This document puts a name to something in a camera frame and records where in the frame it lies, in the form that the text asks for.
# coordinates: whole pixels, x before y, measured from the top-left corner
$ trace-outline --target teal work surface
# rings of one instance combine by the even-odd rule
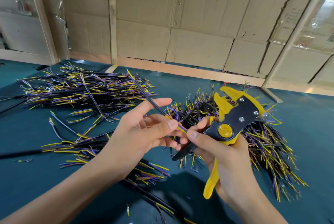
[[[58,65],[52,66],[53,72]],[[80,65],[85,69],[102,70],[108,66],[101,64]],[[185,102],[189,93],[201,91],[210,93],[211,85],[215,89],[223,82],[191,78],[154,71],[130,69],[151,81],[153,91],[159,97],[171,97],[176,102]],[[118,67],[115,72],[126,72]],[[13,96],[22,94],[21,83],[14,83],[0,89],[0,95]],[[240,89],[236,84],[229,86]],[[296,174],[307,182],[311,188],[298,187],[302,197],[288,202],[282,197],[279,203],[265,170],[254,171],[261,189],[269,200],[289,223],[330,223],[334,220],[334,98],[320,95],[302,94],[289,91],[272,90],[283,99],[284,103],[275,107],[275,117],[283,124],[276,129],[288,140],[295,154],[298,171]],[[261,103],[270,100],[257,88],[249,88],[252,96],[260,95]],[[0,110],[16,103],[17,100],[0,102]],[[68,118],[72,108],[52,108],[58,116]],[[58,138],[48,123],[49,108],[35,108],[29,111],[23,106],[16,107],[0,115],[1,144],[0,153],[38,149],[40,146],[58,142]],[[92,121],[83,121],[73,128],[84,132]],[[117,123],[105,123],[95,128],[92,136],[108,132]],[[61,133],[65,138],[73,138],[66,130]],[[0,219],[19,209],[42,193],[64,180],[77,167],[58,169],[60,163],[71,159],[68,154],[44,153],[20,157],[33,159],[30,163],[13,162],[15,159],[0,160]],[[206,168],[195,173],[189,166],[178,169],[178,163],[170,158],[170,150],[161,147],[150,150],[145,158],[153,163],[169,168],[171,177],[149,190],[169,202],[175,208],[182,209],[185,216],[198,223],[240,223],[235,213],[214,193],[210,200],[202,196],[208,178]],[[127,216],[127,203],[131,202],[130,216]],[[163,213],[167,224],[181,223]],[[119,184],[113,185],[99,195],[74,219],[73,223],[115,223],[115,224],[156,224],[161,223],[157,210],[143,201],[136,193]]]

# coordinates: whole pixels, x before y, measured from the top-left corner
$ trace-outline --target round yellow button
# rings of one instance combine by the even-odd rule
[[[232,136],[233,130],[228,124],[222,124],[218,127],[218,133],[224,138],[229,138]]]

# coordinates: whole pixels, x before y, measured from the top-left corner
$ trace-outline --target yellow handle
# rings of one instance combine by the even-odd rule
[[[234,144],[236,142],[238,136],[239,136],[239,133],[233,139],[231,139],[229,141],[221,141],[221,143],[223,143],[225,145]],[[209,179],[207,180],[207,182],[205,184],[205,188],[204,188],[204,192],[203,192],[203,196],[204,196],[205,199],[209,199],[211,197],[211,195],[213,193],[213,189],[215,188],[218,181],[219,181],[218,161],[215,158],[211,175],[210,175]]]

